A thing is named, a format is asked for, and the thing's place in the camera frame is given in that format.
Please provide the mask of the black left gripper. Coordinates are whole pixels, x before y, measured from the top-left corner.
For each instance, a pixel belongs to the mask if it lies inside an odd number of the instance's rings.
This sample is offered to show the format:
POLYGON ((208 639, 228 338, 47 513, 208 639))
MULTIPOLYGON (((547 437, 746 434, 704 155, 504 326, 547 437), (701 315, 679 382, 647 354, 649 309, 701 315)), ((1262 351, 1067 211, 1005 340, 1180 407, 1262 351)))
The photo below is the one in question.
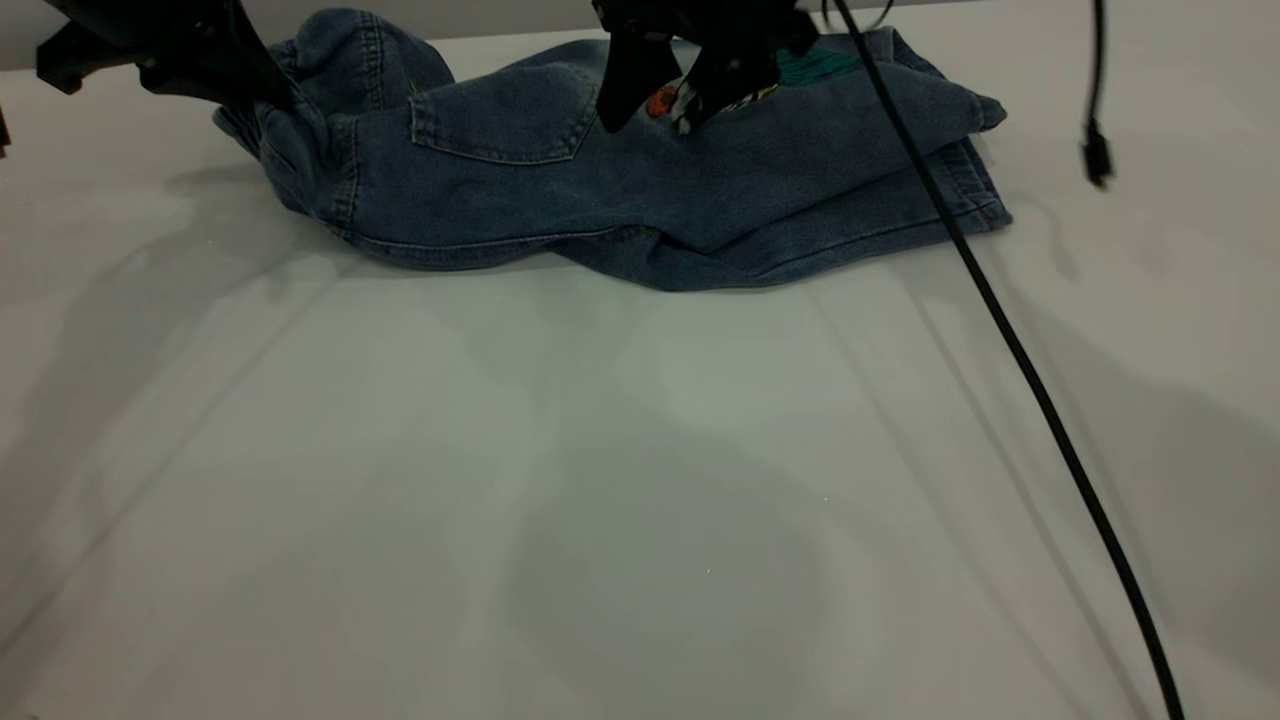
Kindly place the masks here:
POLYGON ((77 94, 86 77, 125 64, 156 95, 252 110, 294 105, 293 86, 273 60, 241 1, 49 1, 67 23, 36 50, 37 77, 77 94))

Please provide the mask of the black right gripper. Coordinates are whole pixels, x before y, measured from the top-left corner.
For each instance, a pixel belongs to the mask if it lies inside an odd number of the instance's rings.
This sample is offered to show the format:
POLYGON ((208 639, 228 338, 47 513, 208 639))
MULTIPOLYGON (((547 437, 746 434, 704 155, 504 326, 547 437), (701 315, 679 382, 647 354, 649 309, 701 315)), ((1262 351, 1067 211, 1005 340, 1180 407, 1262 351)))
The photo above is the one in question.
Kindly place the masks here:
POLYGON ((681 76, 673 38, 699 46, 680 82, 680 133, 687 136, 724 110, 773 94, 777 53, 803 53, 818 38, 795 1, 594 1, 611 35, 596 114, 621 131, 648 99, 681 76))

